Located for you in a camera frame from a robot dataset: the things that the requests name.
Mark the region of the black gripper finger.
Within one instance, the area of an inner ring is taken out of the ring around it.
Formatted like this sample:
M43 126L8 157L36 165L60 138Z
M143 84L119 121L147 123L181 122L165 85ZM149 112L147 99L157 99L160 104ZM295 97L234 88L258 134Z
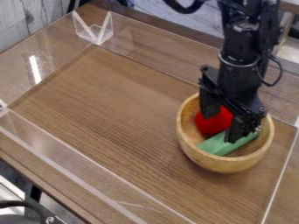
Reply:
M206 87L200 87L200 112L204 119L220 113L220 95Z
M250 133L255 132L258 126L258 119L235 115L231 126L226 130L224 141L234 144L242 137L247 137Z

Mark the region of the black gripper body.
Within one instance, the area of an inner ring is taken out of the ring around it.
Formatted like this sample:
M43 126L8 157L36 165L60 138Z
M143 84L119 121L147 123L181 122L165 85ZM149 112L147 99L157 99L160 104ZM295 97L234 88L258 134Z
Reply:
M219 55L219 68L204 65L200 67L200 88L219 94L220 106L234 116L242 115L258 119L259 125L267 115L264 104L258 96L263 83L264 60L260 56L250 60L234 59Z

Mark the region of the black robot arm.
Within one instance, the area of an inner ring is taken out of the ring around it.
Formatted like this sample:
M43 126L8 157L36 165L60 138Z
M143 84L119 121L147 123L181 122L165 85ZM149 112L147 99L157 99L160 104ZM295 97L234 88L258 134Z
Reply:
M219 67L200 67L200 112L214 117L222 108L232 113L224 140L235 143L260 127L267 109L258 96L259 88L272 87L266 80L267 67L278 58L272 49L279 43L280 0L216 0L222 16L223 47Z

